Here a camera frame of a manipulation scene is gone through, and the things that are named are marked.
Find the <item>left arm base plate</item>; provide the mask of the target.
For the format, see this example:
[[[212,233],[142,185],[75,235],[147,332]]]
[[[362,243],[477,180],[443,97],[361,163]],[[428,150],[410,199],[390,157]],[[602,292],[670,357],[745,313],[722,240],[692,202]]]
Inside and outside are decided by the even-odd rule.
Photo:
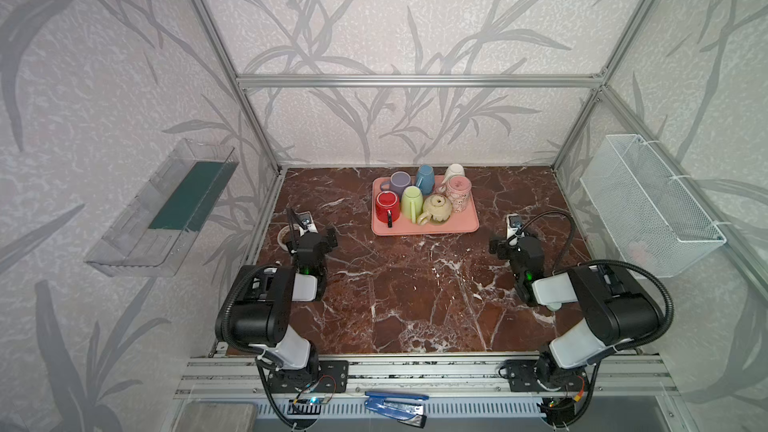
[[[326,394],[344,393],[349,367],[346,360],[320,360],[300,370],[270,371],[267,383],[272,393],[298,393],[307,389]]]

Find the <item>light green mug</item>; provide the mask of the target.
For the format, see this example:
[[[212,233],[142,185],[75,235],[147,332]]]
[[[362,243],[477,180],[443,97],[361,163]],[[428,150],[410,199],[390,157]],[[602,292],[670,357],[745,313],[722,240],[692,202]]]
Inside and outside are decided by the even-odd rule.
[[[401,214],[414,224],[419,223],[424,197],[421,190],[414,185],[404,189],[401,195]]]

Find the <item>red mug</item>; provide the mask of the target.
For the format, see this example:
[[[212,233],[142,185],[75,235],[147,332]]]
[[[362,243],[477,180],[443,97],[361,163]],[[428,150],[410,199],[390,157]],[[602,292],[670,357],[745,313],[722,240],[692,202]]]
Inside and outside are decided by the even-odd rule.
[[[375,216],[379,222],[392,228],[400,217],[400,198],[389,190],[379,192],[375,197]]]

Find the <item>pink tray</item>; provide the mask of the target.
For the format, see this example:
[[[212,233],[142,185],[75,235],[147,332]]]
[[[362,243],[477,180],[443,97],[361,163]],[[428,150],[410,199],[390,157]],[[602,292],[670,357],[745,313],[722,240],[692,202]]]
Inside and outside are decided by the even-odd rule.
[[[387,181],[387,177],[376,178],[371,185],[372,205],[370,225],[372,232],[377,236],[411,236],[411,235],[440,235],[440,234],[464,234],[478,230],[480,224],[474,202],[470,196],[467,208],[460,213],[453,213],[446,222],[430,221],[424,225],[412,223],[407,218],[399,218],[389,228],[386,222],[380,221],[375,212],[376,196],[380,192],[380,185]]]

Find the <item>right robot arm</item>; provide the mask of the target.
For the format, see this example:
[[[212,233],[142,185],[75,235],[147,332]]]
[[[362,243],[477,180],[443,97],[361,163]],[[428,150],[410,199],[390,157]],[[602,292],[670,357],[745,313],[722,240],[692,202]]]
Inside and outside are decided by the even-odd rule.
[[[671,294],[635,264],[596,259],[546,276],[540,241],[525,235],[494,237],[489,252],[509,264],[525,305],[557,310],[576,303],[581,310],[583,318],[549,342],[528,368],[531,379],[545,390],[557,391],[587,366],[656,341],[672,325]]]

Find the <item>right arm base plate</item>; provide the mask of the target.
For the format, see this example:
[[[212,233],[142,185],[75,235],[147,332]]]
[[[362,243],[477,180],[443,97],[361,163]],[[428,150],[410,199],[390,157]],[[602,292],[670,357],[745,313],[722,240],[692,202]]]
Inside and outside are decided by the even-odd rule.
[[[497,375],[512,392],[574,393],[585,389],[588,381],[584,368],[562,369],[544,359],[506,360]]]

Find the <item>blue mug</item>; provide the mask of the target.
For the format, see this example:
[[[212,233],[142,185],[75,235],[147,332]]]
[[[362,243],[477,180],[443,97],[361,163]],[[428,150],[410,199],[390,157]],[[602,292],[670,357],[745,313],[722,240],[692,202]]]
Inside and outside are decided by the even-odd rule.
[[[423,196],[429,196],[433,193],[435,187],[435,173],[430,165],[421,165],[417,171],[414,185],[421,191]]]

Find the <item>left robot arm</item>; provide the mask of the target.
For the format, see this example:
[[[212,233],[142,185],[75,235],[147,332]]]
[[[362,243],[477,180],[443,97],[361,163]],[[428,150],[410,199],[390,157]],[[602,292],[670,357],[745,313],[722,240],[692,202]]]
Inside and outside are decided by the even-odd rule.
[[[326,255],[338,246],[336,230],[307,232],[289,242],[292,262],[240,269],[218,313],[219,342],[255,357],[263,372],[289,387],[320,379],[316,346],[290,325],[295,302],[319,302],[327,287]]]

